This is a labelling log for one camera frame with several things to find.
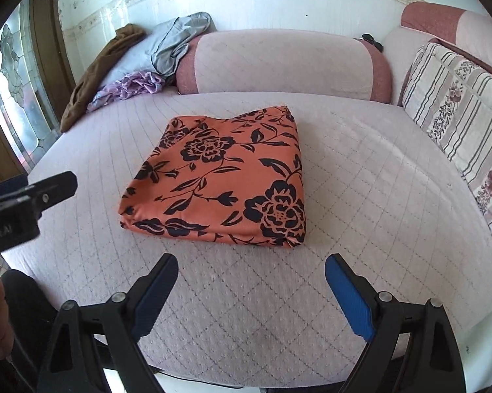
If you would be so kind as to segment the brown garment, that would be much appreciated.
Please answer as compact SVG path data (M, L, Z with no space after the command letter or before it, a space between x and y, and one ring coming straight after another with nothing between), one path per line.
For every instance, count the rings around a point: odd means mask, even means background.
M60 120L61 133L69 131L85 114L87 105L92 101L110 69L129 51L130 47L145 37L146 30L132 23L115 30L115 37L102 48L72 90Z

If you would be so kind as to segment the striped floral pillow right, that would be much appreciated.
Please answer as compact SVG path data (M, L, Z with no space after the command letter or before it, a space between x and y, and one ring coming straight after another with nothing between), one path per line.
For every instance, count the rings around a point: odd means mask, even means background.
M455 165L492 236L492 73L430 41L417 51L401 105Z

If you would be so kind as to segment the grey-blue garment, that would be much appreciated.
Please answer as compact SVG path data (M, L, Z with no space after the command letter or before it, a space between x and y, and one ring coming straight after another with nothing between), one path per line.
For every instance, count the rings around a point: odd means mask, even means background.
M211 15L199 11L156 25L144 39L124 53L107 72L100 87L137 71L155 72L164 80L171 79L180 60L187 54L189 43L206 33L211 24Z

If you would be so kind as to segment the purple floral garment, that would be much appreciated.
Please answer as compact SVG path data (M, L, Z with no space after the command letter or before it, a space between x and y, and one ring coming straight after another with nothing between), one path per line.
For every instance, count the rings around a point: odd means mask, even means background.
M90 114L104 106L128 100L141 94L156 94L162 91L165 80L152 71L135 71L124 75L101 87L92 101L87 105L86 113Z

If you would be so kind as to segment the orange floral blouse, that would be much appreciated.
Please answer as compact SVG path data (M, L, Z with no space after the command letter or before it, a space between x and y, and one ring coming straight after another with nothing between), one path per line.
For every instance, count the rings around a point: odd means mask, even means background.
M293 248L306 211L297 124L285 105L178 116L126 188L121 227L171 239Z

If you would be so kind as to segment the stained glass door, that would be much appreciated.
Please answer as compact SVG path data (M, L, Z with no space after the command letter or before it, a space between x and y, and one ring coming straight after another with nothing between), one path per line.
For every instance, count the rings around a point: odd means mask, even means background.
M0 127L27 172L60 136L35 58L29 0L22 0L0 28Z

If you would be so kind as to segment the pink sofa backrest corner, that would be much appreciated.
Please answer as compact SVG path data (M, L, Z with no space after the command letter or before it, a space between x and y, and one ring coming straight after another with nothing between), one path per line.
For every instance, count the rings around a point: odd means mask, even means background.
M392 104L400 104L403 84L415 55L430 41L448 45L492 73L490 17L448 5L414 2L403 9L399 26L383 41L392 75Z

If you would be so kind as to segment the small black object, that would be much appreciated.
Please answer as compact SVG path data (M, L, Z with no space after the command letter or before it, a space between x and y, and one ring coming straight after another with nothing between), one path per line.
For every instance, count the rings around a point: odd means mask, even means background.
M371 34L368 33L362 34L362 40L370 45L373 45L379 52L383 52L384 50L383 45L379 41L377 41L373 36L371 36Z

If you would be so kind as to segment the pink quilted bolster cushion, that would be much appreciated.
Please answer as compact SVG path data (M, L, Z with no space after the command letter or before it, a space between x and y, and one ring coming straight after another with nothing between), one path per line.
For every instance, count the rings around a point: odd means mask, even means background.
M220 31L196 37L180 62L182 94L267 91L390 103L386 58L362 39L291 29Z

